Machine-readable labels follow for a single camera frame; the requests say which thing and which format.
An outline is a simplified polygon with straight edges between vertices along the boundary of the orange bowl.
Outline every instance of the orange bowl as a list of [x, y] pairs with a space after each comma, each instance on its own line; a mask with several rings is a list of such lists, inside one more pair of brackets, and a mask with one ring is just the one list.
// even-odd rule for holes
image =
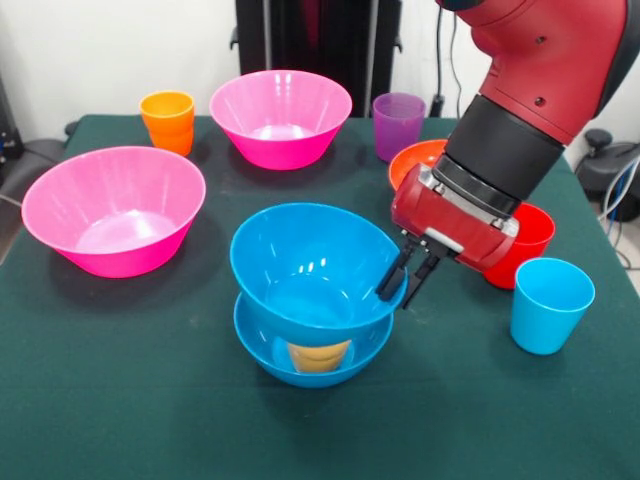
[[415, 143], [399, 152], [389, 165], [389, 181], [394, 190], [398, 190], [402, 180], [418, 163], [433, 167], [444, 152], [446, 139], [427, 140]]

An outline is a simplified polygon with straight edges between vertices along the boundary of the red cup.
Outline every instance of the red cup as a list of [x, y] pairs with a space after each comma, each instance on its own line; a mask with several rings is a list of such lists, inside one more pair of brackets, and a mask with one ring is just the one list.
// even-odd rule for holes
[[520, 229], [507, 254], [484, 272], [484, 278], [493, 286], [513, 290], [516, 270], [527, 260], [541, 256], [556, 233], [553, 219], [544, 210], [523, 202], [513, 217]]

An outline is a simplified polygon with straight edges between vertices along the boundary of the white wall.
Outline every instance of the white wall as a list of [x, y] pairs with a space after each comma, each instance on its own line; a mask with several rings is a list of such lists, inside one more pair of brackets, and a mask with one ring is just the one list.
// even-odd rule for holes
[[[434, 1], [404, 0], [400, 35], [404, 53], [396, 53], [392, 89], [420, 95], [429, 104], [436, 91], [435, 32], [438, 7]], [[442, 51], [444, 62], [443, 94], [446, 97], [444, 116], [455, 116], [457, 89], [449, 63], [449, 41], [452, 14], [443, 16]], [[469, 27], [458, 22], [454, 49], [455, 67], [463, 86], [462, 111], [469, 105], [489, 69], [490, 59], [480, 52]], [[611, 131], [615, 140], [640, 141], [640, 61], [636, 61], [629, 76], [600, 116], [586, 128], [601, 127]], [[582, 135], [567, 149], [567, 159], [575, 164], [586, 153]]]
[[85, 113], [137, 113], [147, 93], [191, 93], [208, 114], [239, 74], [234, 0], [1, 0], [0, 75], [25, 140]]
[[[422, 96], [436, 90], [437, 6], [404, 0], [392, 89]], [[67, 122], [85, 113], [136, 113], [148, 92], [182, 89], [207, 114], [214, 90], [239, 73], [237, 47], [228, 49], [234, 0], [1, 0], [0, 75], [26, 140], [62, 137]], [[444, 114], [455, 114], [449, 67], [452, 17], [443, 18]], [[454, 59], [463, 84], [462, 108], [478, 90], [489, 59], [458, 23]], [[617, 140], [640, 140], [640, 62], [591, 126]], [[568, 151], [585, 151], [579, 138]]]

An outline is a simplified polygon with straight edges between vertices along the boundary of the blue bowl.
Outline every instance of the blue bowl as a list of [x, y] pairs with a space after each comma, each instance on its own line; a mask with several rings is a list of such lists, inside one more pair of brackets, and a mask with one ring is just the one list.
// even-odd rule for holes
[[340, 208], [277, 205], [236, 231], [231, 267], [247, 308], [280, 337], [303, 346], [333, 345], [388, 317], [404, 297], [375, 293], [399, 250], [378, 227]]
[[287, 342], [274, 334], [247, 307], [246, 296], [241, 293], [236, 300], [233, 322], [244, 348], [268, 373], [289, 385], [302, 388], [325, 388], [349, 380], [382, 350], [393, 328], [393, 314], [390, 314], [368, 327], [362, 335], [353, 338], [336, 370], [300, 373], [293, 366]]

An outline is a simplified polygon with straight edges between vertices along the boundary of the pink bowl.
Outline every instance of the pink bowl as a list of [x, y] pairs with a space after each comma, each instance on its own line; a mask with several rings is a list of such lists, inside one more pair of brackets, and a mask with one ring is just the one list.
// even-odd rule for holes
[[295, 170], [318, 160], [351, 113], [338, 83], [296, 70], [235, 78], [211, 97], [209, 111], [251, 163]]
[[115, 147], [55, 166], [22, 204], [27, 230], [101, 277], [150, 272], [178, 250], [204, 202], [200, 170], [150, 147]]

